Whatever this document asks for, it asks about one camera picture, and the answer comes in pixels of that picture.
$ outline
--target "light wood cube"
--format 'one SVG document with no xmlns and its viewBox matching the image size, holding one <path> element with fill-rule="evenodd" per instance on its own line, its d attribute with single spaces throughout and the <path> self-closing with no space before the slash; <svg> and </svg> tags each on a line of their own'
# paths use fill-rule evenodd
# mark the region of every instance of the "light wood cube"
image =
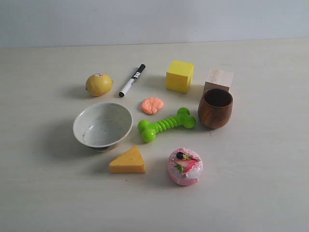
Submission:
<svg viewBox="0 0 309 232">
<path fill-rule="evenodd" d="M 166 89 L 187 93 L 193 74 L 193 63 L 174 60 L 166 73 Z"/>
<path fill-rule="evenodd" d="M 229 91 L 232 85 L 234 73 L 219 69 L 211 69 L 206 78 L 203 93 L 212 88 Z"/>
</svg>

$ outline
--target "orange clay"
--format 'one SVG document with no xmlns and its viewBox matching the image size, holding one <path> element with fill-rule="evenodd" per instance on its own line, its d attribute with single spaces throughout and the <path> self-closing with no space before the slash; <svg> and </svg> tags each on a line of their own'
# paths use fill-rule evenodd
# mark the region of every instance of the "orange clay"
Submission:
<svg viewBox="0 0 309 232">
<path fill-rule="evenodd" d="M 164 106 L 164 103 L 159 98 L 148 98 L 141 104 L 141 110 L 149 115 L 154 115 L 156 112 L 158 112 L 162 107 Z"/>
</svg>

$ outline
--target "lemon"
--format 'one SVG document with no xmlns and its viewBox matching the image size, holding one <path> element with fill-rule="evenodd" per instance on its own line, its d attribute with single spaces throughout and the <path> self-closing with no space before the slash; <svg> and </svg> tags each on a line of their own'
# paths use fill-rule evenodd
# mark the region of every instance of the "lemon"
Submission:
<svg viewBox="0 0 309 232">
<path fill-rule="evenodd" d="M 97 73 L 88 78 L 86 82 L 86 90 L 92 96 L 101 96 L 111 90 L 112 84 L 113 81 L 110 76 Z"/>
</svg>

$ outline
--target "white bowl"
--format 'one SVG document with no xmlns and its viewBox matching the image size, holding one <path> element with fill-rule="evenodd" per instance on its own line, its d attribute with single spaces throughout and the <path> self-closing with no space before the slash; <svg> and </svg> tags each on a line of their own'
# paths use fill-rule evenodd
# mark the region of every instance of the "white bowl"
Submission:
<svg viewBox="0 0 309 232">
<path fill-rule="evenodd" d="M 84 109 L 75 119 L 73 133 L 82 144 L 96 150 L 114 149 L 130 133 L 131 112 L 118 103 L 100 102 Z"/>
</svg>

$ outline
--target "rubber bone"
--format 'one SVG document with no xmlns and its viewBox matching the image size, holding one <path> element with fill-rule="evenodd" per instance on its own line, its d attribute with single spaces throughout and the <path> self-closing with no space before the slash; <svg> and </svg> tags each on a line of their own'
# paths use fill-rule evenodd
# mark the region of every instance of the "rubber bone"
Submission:
<svg viewBox="0 0 309 232">
<path fill-rule="evenodd" d="M 177 111 L 177 115 L 170 117 L 155 123 L 151 123 L 149 120 L 142 120 L 138 124 L 138 129 L 141 132 L 143 140 L 147 143 L 155 140 L 156 134 L 168 129 L 184 126 L 187 129 L 191 129 L 196 124 L 196 119 L 190 115 L 190 111 L 182 107 Z"/>
</svg>

